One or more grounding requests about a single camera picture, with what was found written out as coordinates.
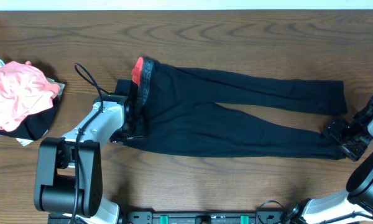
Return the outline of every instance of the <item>pant leg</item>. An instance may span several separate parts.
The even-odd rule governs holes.
[[[166,105],[215,102],[259,105],[316,114],[345,114],[342,81],[276,80],[153,62],[150,87]]]
[[[147,120],[146,128],[145,139],[125,145],[178,156],[344,158],[330,138],[216,103],[178,104]]]

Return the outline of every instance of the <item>white background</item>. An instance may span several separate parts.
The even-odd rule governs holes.
[[[373,9],[373,0],[0,0],[0,11],[215,9]]]

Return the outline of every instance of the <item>wooden table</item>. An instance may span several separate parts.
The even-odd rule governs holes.
[[[344,80],[350,118],[373,95],[373,11],[0,12],[0,58],[30,60],[67,83],[47,136],[74,128],[97,96],[74,62],[113,90],[141,55],[256,77]],[[331,119],[227,106],[314,131]],[[0,137],[0,223],[46,222],[33,204],[39,144]],[[372,150],[373,144],[365,157]],[[126,209],[156,211],[254,210],[268,199],[291,205],[343,189],[363,160],[194,158],[108,144],[104,195]]]

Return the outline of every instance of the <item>table surface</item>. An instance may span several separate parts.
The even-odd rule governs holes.
[[[0,58],[30,60],[67,84],[50,137],[74,128],[97,97],[73,63],[113,90],[117,79],[131,78],[141,55],[255,77],[343,80],[350,118],[373,95],[373,11],[0,12]],[[313,131],[332,119],[225,106]],[[46,222],[33,204],[39,144],[0,137],[0,223]],[[373,144],[364,157],[371,151]],[[128,210],[156,211],[246,211],[269,199],[290,206],[343,189],[364,160],[196,158],[110,143],[101,157],[107,198]]]

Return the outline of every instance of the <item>cable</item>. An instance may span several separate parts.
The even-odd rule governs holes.
[[[77,66],[82,68],[87,73],[87,75],[90,77],[91,81],[93,81],[92,83],[89,80],[87,80],[79,72],[79,70],[77,69]],[[84,131],[86,130],[88,125],[103,111],[103,108],[104,108],[104,101],[103,101],[103,97],[102,97],[102,93],[101,93],[101,90],[103,90],[103,89],[98,86],[98,84],[95,82],[95,79],[93,78],[93,76],[82,65],[80,65],[79,63],[75,63],[75,70],[81,77],[83,77],[84,80],[88,81],[88,83],[95,86],[95,88],[98,91],[99,100],[101,101],[101,105],[99,106],[98,111],[81,128],[79,128],[78,134],[76,136],[75,158],[74,158],[74,160],[75,160],[75,179],[76,179],[76,183],[75,183],[75,202],[73,204],[73,212],[72,212],[72,216],[70,218],[69,224],[74,224],[74,222],[75,222],[77,207],[78,207],[78,201],[79,201],[79,191],[80,191],[79,190],[79,187],[80,187],[79,186],[79,179],[80,179],[79,178],[79,143],[80,143],[80,138],[84,134]]]
[[[266,224],[266,223],[264,223],[264,222],[261,220],[261,216],[259,215],[259,210],[260,210],[264,205],[267,205],[267,204],[269,204],[269,203],[276,203],[276,204],[278,204],[278,205],[282,208],[282,210],[283,210],[283,214],[282,214],[282,216],[283,216],[283,215],[286,213],[286,211],[287,211],[286,208],[283,207],[283,205],[281,205],[279,202],[277,202],[277,201],[275,201],[275,200],[268,200],[268,201],[262,203],[262,204],[257,208],[257,210],[256,210],[256,216],[257,216],[258,220],[260,220],[261,224]],[[281,222],[282,222],[282,217],[280,217],[280,221],[279,221],[279,222],[274,223],[274,224],[279,224],[279,223],[281,223]]]
[[[80,66],[80,67],[81,67],[81,68],[82,68],[82,69],[87,73],[87,75],[90,76],[90,74],[87,72],[87,70],[86,70],[83,66],[81,66],[79,63],[76,63],[76,65]],[[95,85],[95,84],[96,84],[95,81],[94,81],[94,82],[91,82],[91,81],[88,80],[84,75],[82,75],[81,72],[79,72],[79,69],[77,69],[76,65],[75,65],[75,70],[76,70],[77,74],[79,74],[79,76],[81,76],[84,80],[86,80],[86,81],[87,81],[88,83],[90,83],[92,86],[95,86],[96,88],[98,87],[98,88],[99,88],[101,91],[103,91],[104,93],[109,94],[108,91],[104,90],[103,88],[99,87],[98,85]]]
[[[323,221],[323,222],[320,222],[320,224],[329,224],[329,223],[334,223],[334,222],[338,222],[338,221],[341,221],[341,220],[345,220],[347,218],[355,218],[357,216],[361,216],[361,217],[364,217],[364,218],[368,218],[370,220],[373,220],[373,217],[370,216],[370,215],[366,215],[366,214],[363,214],[361,212],[352,212],[351,214],[348,214],[348,215],[343,215],[341,217],[338,217],[338,218],[334,218],[334,219],[331,219],[331,220],[328,220],[328,221]]]

